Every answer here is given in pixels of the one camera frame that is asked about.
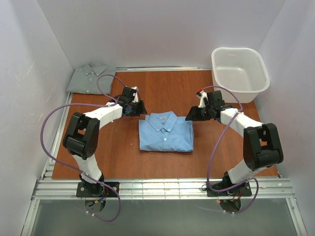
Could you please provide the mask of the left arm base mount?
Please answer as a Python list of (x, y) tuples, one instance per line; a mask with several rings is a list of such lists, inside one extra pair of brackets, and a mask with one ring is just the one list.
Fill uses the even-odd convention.
[(108, 187), (99, 184), (79, 182), (77, 185), (76, 197), (79, 198), (101, 198), (116, 197), (116, 193)]

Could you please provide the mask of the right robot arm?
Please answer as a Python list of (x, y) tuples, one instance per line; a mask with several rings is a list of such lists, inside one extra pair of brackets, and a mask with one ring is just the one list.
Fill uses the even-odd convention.
[(233, 129), (243, 138), (243, 159), (226, 172), (221, 182), (212, 185), (206, 182), (207, 189), (227, 192), (238, 188), (255, 174), (280, 164), (284, 160), (277, 127), (273, 123), (261, 123), (243, 113), (243, 108), (226, 104), (221, 91), (196, 93), (200, 99), (197, 106), (191, 107), (187, 121), (208, 121), (214, 119)]

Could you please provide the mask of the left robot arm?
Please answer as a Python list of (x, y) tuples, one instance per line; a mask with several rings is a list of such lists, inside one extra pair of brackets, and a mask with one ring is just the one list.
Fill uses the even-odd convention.
[(68, 124), (63, 146), (76, 160), (82, 171), (80, 179), (85, 189), (99, 196), (105, 189), (100, 182), (104, 175), (98, 167), (95, 152), (99, 131), (105, 125), (124, 116), (139, 116), (147, 113), (144, 101), (138, 97), (138, 87), (124, 87), (122, 94), (106, 105), (87, 113), (76, 112)]

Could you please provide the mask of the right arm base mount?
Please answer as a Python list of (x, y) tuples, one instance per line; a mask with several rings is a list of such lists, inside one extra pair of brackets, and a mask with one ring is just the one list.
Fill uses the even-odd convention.
[(242, 184), (231, 188), (230, 186), (224, 185), (223, 182), (213, 184), (211, 187), (217, 191), (211, 190), (207, 184), (203, 184), (201, 187), (202, 191), (206, 192), (208, 197), (250, 197), (252, 196), (251, 187), (248, 182), (242, 182)]

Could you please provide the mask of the grey shirt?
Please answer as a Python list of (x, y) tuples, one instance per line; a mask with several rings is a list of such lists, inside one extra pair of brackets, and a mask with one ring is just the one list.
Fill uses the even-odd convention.
[(90, 66), (86, 64), (82, 67), (74, 69), (72, 78), (66, 89), (67, 92), (80, 94), (102, 94), (97, 87), (97, 79), (101, 90), (105, 94), (110, 94), (111, 87), (116, 74), (116, 68), (106, 64), (101, 66)]

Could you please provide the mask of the light blue long sleeve shirt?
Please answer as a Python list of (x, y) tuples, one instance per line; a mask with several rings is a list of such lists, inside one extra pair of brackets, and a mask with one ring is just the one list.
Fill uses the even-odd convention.
[(192, 121), (174, 112), (151, 113), (139, 121), (139, 148), (142, 151), (192, 152)]

